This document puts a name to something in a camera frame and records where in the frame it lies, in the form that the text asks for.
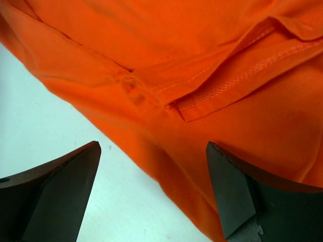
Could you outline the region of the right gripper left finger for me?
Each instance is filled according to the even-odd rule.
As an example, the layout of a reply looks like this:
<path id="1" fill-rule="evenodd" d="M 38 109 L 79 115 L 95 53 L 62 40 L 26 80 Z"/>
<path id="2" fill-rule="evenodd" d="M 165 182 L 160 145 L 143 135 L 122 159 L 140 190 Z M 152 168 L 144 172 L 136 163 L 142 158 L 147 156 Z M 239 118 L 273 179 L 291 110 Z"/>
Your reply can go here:
<path id="1" fill-rule="evenodd" d="M 1 241 L 76 241 L 100 156 L 92 141 L 1 178 Z"/>

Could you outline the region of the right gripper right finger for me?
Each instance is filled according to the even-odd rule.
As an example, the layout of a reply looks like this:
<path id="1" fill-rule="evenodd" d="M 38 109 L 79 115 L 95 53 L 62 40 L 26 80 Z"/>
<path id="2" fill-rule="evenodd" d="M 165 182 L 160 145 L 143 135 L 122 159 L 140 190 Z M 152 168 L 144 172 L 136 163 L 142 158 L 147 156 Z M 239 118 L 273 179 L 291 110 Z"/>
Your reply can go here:
<path id="1" fill-rule="evenodd" d="M 322 188 L 272 174 L 213 142 L 206 156 L 226 241 L 322 241 Z"/>

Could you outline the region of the orange t shirt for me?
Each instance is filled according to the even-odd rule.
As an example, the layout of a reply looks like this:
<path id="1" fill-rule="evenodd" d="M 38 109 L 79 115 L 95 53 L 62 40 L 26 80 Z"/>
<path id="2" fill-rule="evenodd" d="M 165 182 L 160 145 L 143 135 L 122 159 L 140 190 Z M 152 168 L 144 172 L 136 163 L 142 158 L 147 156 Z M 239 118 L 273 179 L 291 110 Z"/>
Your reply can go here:
<path id="1" fill-rule="evenodd" d="M 1 43 L 213 241 L 209 141 L 322 186 L 322 1 L 1 1 Z"/>

